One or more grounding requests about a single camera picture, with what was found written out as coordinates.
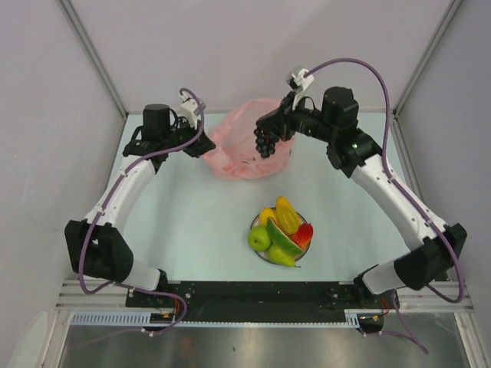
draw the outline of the watermelon slice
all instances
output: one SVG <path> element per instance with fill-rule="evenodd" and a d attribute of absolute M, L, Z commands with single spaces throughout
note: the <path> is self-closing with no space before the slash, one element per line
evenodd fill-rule
<path fill-rule="evenodd" d="M 300 248 L 305 250 L 308 243 L 312 240 L 314 236 L 314 228 L 310 224 L 301 224 L 298 231 L 290 235 L 290 239 L 295 242 Z"/>
<path fill-rule="evenodd" d="M 285 253 L 289 255 L 301 255 L 304 250 L 292 241 L 288 235 L 286 235 L 278 224 L 271 218 L 268 217 L 268 224 L 266 225 L 266 231 L 268 236 L 274 245 L 279 247 Z"/>

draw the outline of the white bracket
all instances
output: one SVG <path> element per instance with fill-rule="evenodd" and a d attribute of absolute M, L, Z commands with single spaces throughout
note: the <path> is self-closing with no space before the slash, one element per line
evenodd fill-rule
<path fill-rule="evenodd" d="M 186 92 L 183 92 L 183 94 L 180 96 L 183 99 L 183 102 L 180 104 L 179 112 L 187 119 L 190 126 L 197 130 L 200 116 L 198 103 Z M 203 100 L 199 100 L 199 105 L 201 105 L 201 108 L 205 110 L 206 105 Z"/>
<path fill-rule="evenodd" d="M 295 91 L 295 98 L 293 99 L 293 107 L 292 109 L 296 109 L 298 102 L 307 94 L 307 89 L 310 87 L 312 82 L 314 81 L 314 76 L 309 75 L 305 77 L 305 74 L 308 73 L 307 69 L 300 69 L 299 71 L 293 70 L 287 77 L 288 84 Z"/>

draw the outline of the white wall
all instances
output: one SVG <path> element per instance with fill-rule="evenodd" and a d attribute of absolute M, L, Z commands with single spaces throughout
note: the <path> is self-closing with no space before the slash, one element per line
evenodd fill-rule
<path fill-rule="evenodd" d="M 450 0 L 73 0 L 130 112 L 175 104 L 194 89 L 209 109 L 283 97 L 285 75 L 339 57 L 372 63 L 395 103 Z M 354 89 L 362 108 L 382 108 L 380 87 L 358 66 L 318 75 L 311 95 Z"/>
<path fill-rule="evenodd" d="M 491 343 L 491 2 L 465 2 L 401 114 L 423 195 L 469 232 L 467 287 Z"/>
<path fill-rule="evenodd" d="M 0 366 L 70 274 L 64 226 L 104 187 L 123 121 L 55 0 L 0 2 Z"/>

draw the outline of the toy fruit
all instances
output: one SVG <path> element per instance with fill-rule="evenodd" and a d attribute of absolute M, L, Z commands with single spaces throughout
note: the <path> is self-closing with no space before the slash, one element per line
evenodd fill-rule
<path fill-rule="evenodd" d="M 278 218 L 272 209 L 262 209 L 261 213 L 259 214 L 259 222 L 261 225 L 266 226 L 268 224 L 269 217 L 278 222 Z"/>
<path fill-rule="evenodd" d="M 284 253 L 283 250 L 274 244 L 268 249 L 268 259 L 277 265 L 284 265 L 287 267 L 295 266 L 295 258 L 292 255 Z"/>
<path fill-rule="evenodd" d="M 268 218 L 266 231 L 273 244 L 280 247 L 285 253 L 288 253 L 289 255 L 301 255 L 304 252 L 304 250 L 296 245 L 271 218 Z"/>
<path fill-rule="evenodd" d="M 290 239 L 294 241 L 300 248 L 305 250 L 308 243 L 312 240 L 314 236 L 314 228 L 310 224 L 301 224 L 298 231 L 290 235 Z"/>
<path fill-rule="evenodd" d="M 288 235 L 295 234 L 300 226 L 300 218 L 295 210 L 285 205 L 276 206 L 277 223 Z"/>
<path fill-rule="evenodd" d="M 265 251 L 271 245 L 271 239 L 265 226 L 256 226 L 247 236 L 247 242 L 255 251 Z"/>
<path fill-rule="evenodd" d="M 286 197 L 278 197 L 276 199 L 276 207 L 278 207 L 279 205 L 283 205 L 284 207 L 289 208 L 295 214 L 297 213 L 293 208 L 292 204 L 290 203 L 290 201 L 288 201 Z"/>
<path fill-rule="evenodd" d="M 290 204 L 290 201 L 288 201 L 286 197 L 278 197 L 278 199 L 276 199 L 276 207 L 278 207 L 279 205 L 284 205 L 285 207 L 289 207 L 290 209 L 295 211 L 293 206 Z"/>

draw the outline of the purple cable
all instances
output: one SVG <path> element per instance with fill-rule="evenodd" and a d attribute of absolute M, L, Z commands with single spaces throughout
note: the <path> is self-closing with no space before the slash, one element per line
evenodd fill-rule
<path fill-rule="evenodd" d="M 409 340 L 411 343 L 415 343 L 426 355 L 429 355 L 430 352 L 428 349 L 413 335 L 411 332 L 410 328 L 407 326 L 406 321 L 403 319 L 402 314 L 400 313 L 399 307 L 397 306 L 397 301 L 396 301 L 396 291 L 392 290 L 392 294 L 390 295 L 390 298 L 392 299 L 392 304 L 394 306 L 394 309 L 396 310 L 397 316 L 400 319 L 400 322 L 406 329 L 407 333 L 409 336 L 404 335 L 401 332 L 398 331 L 381 331 L 381 332 L 375 332 L 375 333 L 366 333 L 364 332 L 361 327 L 358 328 L 358 331 L 363 334 L 363 336 L 382 336 L 382 335 L 389 335 L 389 336 L 395 336 L 395 337 L 402 337 L 403 339 Z"/>
<path fill-rule="evenodd" d="M 174 322 L 172 322 L 169 326 L 166 326 L 163 330 L 160 330 L 160 331 L 154 331 L 154 332 L 144 331 L 144 333 L 147 333 L 149 335 L 152 334 L 152 336 L 158 336 L 158 335 L 164 334 L 164 333 L 172 330 L 186 316 L 186 313 L 187 313 L 187 304 L 184 301 L 184 299 L 182 299 L 179 295 L 171 294 L 171 293 L 163 293 L 163 292 L 160 292 L 160 291 L 148 291 L 148 290 L 140 289 L 138 287 L 137 288 L 134 288 L 132 286 L 125 285 L 125 284 L 116 284 L 116 285 L 117 286 L 121 286 L 122 288 L 127 288 L 127 289 L 131 289 L 131 290 L 134 289 L 135 291 L 138 291 L 139 293 L 143 293 L 143 294 L 159 295 L 159 296 L 162 296 L 162 297 L 174 297 L 174 298 L 177 298 L 179 300 L 179 302 L 183 305 L 183 311 L 182 311 L 180 317 L 177 318 Z M 128 333 L 128 332 L 142 332 L 142 330 L 141 330 L 141 328 L 126 328 L 124 330 L 114 331 L 114 332 L 111 332 L 111 333 L 109 333 L 107 335 L 103 335 L 101 337 L 96 337 L 95 339 L 89 340 L 89 341 L 87 341 L 85 343 L 78 344 L 76 347 L 77 348 L 88 347 L 89 345 L 92 345 L 94 343 L 100 343 L 103 340 L 109 339 L 109 338 L 114 337 L 114 336 L 117 336 L 117 335 L 125 334 L 125 333 Z"/>
<path fill-rule="evenodd" d="M 455 251 L 452 249 L 452 245 L 448 242 L 447 238 L 443 233 L 438 229 L 438 227 L 431 221 L 430 216 L 426 214 L 426 211 L 421 208 L 421 206 L 413 199 L 413 197 L 410 195 L 410 193 L 392 176 L 391 171 L 389 170 L 389 165 L 387 161 L 387 141 L 389 139 L 389 129 L 390 129 L 390 102 L 389 102 L 389 93 L 387 91 L 387 85 L 385 84 L 384 80 L 382 79 L 382 76 L 378 73 L 378 71 L 369 65 L 369 63 L 359 60 L 359 59 L 354 59 L 350 57 L 340 57 L 338 59 L 332 59 L 330 61 L 326 61 L 325 63 L 322 63 L 318 65 L 317 67 L 314 67 L 311 69 L 308 73 L 305 73 L 305 76 L 308 77 L 309 75 L 315 73 L 316 71 L 321 70 L 323 67 L 327 67 L 328 65 L 333 65 L 337 63 L 353 63 L 353 64 L 359 64 L 367 69 L 369 69 L 375 77 L 378 79 L 382 91 L 384 92 L 384 99 L 385 99 L 385 129 L 384 129 L 384 141 L 382 144 L 382 166 L 384 167 L 384 171 L 387 174 L 387 177 L 389 179 L 392 179 L 392 183 L 394 186 L 399 190 L 399 192 L 404 196 L 404 198 L 409 201 L 409 203 L 419 212 L 421 217 L 424 219 L 426 223 L 431 227 L 431 229 L 435 232 L 435 234 L 438 235 L 438 237 L 441 239 L 441 241 L 445 244 L 445 247 L 447 248 L 447 251 L 450 254 L 450 257 L 452 258 L 452 262 L 455 266 L 455 272 L 457 274 L 457 280 L 459 283 L 459 294 L 456 299 L 450 299 L 446 295 L 443 295 L 440 293 L 437 289 L 435 289 L 431 285 L 427 285 L 427 287 L 436 295 L 444 299 L 445 301 L 448 301 L 449 303 L 459 303 L 462 301 L 464 297 L 464 282 L 463 282 L 463 277 L 462 273 L 460 272 L 460 267 L 459 267 L 459 260 L 457 259 L 457 256 L 455 254 Z"/>
<path fill-rule="evenodd" d="M 136 159 L 135 161 L 133 161 L 124 170 L 124 174 L 121 174 L 116 179 L 116 181 L 114 182 L 113 186 L 111 187 L 109 193 L 107 194 L 106 199 L 103 201 L 103 203 L 101 205 L 101 209 L 103 209 L 103 210 L 106 209 L 106 207 L 109 204 L 109 202 L 110 202 L 111 198 L 113 197 L 114 193 L 117 191 L 117 188 L 119 187 L 119 185 L 121 184 L 121 182 L 126 177 L 125 174 L 128 174 L 132 170 L 132 168 L 134 168 L 136 165 L 138 165 L 139 163 L 141 163 L 145 159 L 151 159 L 151 158 L 156 157 L 156 156 L 161 156 L 161 155 L 165 155 L 167 153 L 172 153 L 172 152 L 177 152 L 177 151 L 183 150 L 184 148 L 186 148 L 189 145 L 191 145 L 194 142 L 196 142 L 198 140 L 199 136 L 203 133 L 203 129 L 204 129 L 204 125 L 205 125 L 205 114 L 204 114 L 203 108 L 201 106 L 201 103 L 199 102 L 199 98 L 191 90 L 189 90 L 187 88 L 181 88 L 179 90 L 179 92 L 180 92 L 180 94 L 182 92 L 186 92 L 187 94 L 189 94 L 196 101 L 197 105 L 199 106 L 199 115 L 200 115 L 200 118 L 201 118 L 201 122 L 199 123 L 199 126 L 198 126 L 198 132 L 189 141 L 187 141 L 187 142 L 185 142 L 185 143 L 183 143 L 183 144 L 181 144 L 179 146 L 176 146 L 176 147 L 173 147 L 173 148 L 169 148 L 169 149 L 163 149 L 161 151 L 157 151 L 157 152 L 154 152 L 154 153 L 149 153 L 148 155 L 142 156 L 139 159 Z M 95 226 L 96 226 L 96 224 L 97 224 L 97 222 L 99 221 L 100 218 L 101 218 L 101 212 L 98 212 L 95 215 L 94 220 L 90 224 L 89 229 L 87 230 L 87 234 L 85 235 L 84 243 L 83 243 L 82 249 L 81 249 L 80 261 L 78 262 L 78 281 L 80 283 L 81 289 L 84 291 L 85 294 L 96 294 L 98 291 L 100 291 L 101 289 L 105 288 L 109 284 L 113 284 L 112 281 L 108 281 L 108 282 L 105 282 L 102 285 L 96 287 L 93 290 L 89 290 L 87 288 L 87 285 L 85 284 L 85 280 L 84 280 L 84 265 L 85 265 L 85 257 L 87 255 L 88 245 L 90 243 L 91 236 L 92 236 L 92 233 L 94 232 Z M 174 322 L 172 322 L 166 329 L 164 329 L 162 331 L 154 332 L 153 335 L 160 335 L 160 334 L 163 334 L 164 332 L 167 332 L 168 330 L 172 330 L 186 316 L 186 313 L 187 313 L 187 304 L 184 301 L 184 299 L 182 299 L 179 295 L 171 294 L 171 293 L 163 293 L 163 292 L 160 292 L 160 291 L 147 291 L 147 290 L 144 290 L 144 289 L 134 288 L 134 287 L 131 287 L 131 286 L 128 286 L 128 285 L 124 285 L 124 284 L 117 284 L 117 286 L 121 286 L 123 288 L 134 289 L 135 291 L 138 291 L 138 292 L 144 293 L 144 294 L 160 295 L 160 296 L 164 296 L 164 297 L 176 298 L 183 305 L 183 312 L 181 313 L 180 317 L 177 320 L 175 320 Z M 135 329 L 126 329 L 126 330 L 122 330 L 122 331 L 117 331 L 116 333 L 110 333 L 109 335 L 106 335 L 105 337 L 99 337 L 98 339 L 96 339 L 94 341 L 97 342 L 97 341 L 100 341 L 100 340 L 104 340 L 105 338 L 108 338 L 108 337 L 111 337 L 111 336 L 115 336 L 117 334 L 121 334 L 123 332 L 129 332 L 129 331 L 134 331 L 134 330 Z"/>
<path fill-rule="evenodd" d="M 156 156 L 161 156 L 161 155 L 165 155 L 167 153 L 172 153 L 172 152 L 180 151 L 180 150 L 188 147 L 189 145 L 193 144 L 194 142 L 196 142 L 198 140 L 199 136 L 203 132 L 203 127 L 204 127 L 204 124 L 205 124 L 205 114 L 204 114 L 203 108 L 201 108 L 201 104 L 199 103 L 199 98 L 191 90 L 189 90 L 187 88 L 181 88 L 179 90 L 179 93 L 181 94 L 182 92 L 188 93 L 196 101 L 196 103 L 199 106 L 199 115 L 201 117 L 201 123 L 199 124 L 199 127 L 198 127 L 198 133 L 196 133 L 196 135 L 193 138 L 191 138 L 189 141 L 187 141 L 187 142 L 185 142 L 185 143 L 183 143 L 183 144 L 181 144 L 179 146 L 176 146 L 176 147 L 173 147 L 173 148 L 169 148 L 169 149 L 163 149 L 162 151 L 157 151 L 157 152 L 154 152 L 154 153 L 149 153 L 148 155 L 142 156 L 139 159 L 135 159 L 124 170 L 124 173 L 125 174 L 128 174 L 132 170 L 132 168 L 134 168 L 136 165 L 138 165 L 139 163 L 141 163 L 145 159 L 151 159 L 151 158 L 156 157 Z M 119 187 L 119 185 L 121 184 L 121 182 L 123 181 L 124 178 L 125 178 L 125 175 L 124 174 L 121 174 L 117 178 L 116 182 L 114 182 L 112 188 L 110 189 L 109 193 L 107 194 L 106 199 L 102 203 L 101 209 L 103 209 L 103 210 L 106 209 L 107 205 L 109 204 L 110 200 L 113 198 L 114 193 L 117 191 L 117 188 Z M 101 286 L 96 287 L 93 290 L 89 290 L 87 288 L 87 285 L 85 284 L 85 280 L 84 280 L 85 256 L 87 254 L 87 249 L 88 249 L 88 246 L 89 246 L 89 242 L 91 241 L 92 233 L 94 232 L 95 226 L 96 226 L 96 224 L 97 224 L 97 222 L 99 221 L 100 218 L 101 218 L 101 213 L 98 212 L 95 215 L 94 220 L 90 224 L 89 229 L 87 230 L 87 234 L 85 235 L 84 243 L 82 245 L 82 250 L 81 250 L 81 254 L 80 254 L 80 261 L 78 262 L 78 281 L 80 283 L 81 289 L 84 291 L 85 294 L 95 294 L 98 291 L 100 291 L 101 289 L 103 289 L 106 286 L 108 286 L 109 284 L 113 284 L 112 281 L 108 281 L 108 282 L 105 282 L 104 284 L 102 284 Z"/>

